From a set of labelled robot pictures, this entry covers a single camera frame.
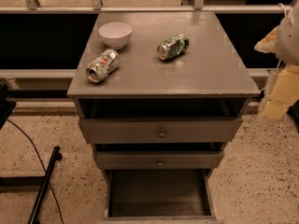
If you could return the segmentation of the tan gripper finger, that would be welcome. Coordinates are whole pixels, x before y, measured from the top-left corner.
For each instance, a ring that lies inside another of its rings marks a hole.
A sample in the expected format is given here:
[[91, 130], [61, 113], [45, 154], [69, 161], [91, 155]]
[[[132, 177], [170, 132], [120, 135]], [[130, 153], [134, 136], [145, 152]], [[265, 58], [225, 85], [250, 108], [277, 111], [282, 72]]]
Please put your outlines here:
[[266, 81], [257, 120], [262, 125], [272, 125], [281, 120], [298, 100], [299, 66], [287, 64], [282, 70], [275, 69]]
[[268, 35], [256, 43], [254, 49], [261, 53], [275, 53], [278, 27], [275, 27]]

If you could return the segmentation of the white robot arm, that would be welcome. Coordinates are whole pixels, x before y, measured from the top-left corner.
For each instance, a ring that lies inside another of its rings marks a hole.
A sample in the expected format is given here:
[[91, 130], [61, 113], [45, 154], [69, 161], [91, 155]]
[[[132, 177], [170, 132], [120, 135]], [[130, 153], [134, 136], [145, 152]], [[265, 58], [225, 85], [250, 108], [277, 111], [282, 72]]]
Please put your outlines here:
[[266, 81], [258, 121], [271, 125], [283, 118], [299, 101], [299, 6], [284, 12], [284, 18], [267, 36], [256, 43], [256, 51], [274, 53], [285, 67], [272, 71]]

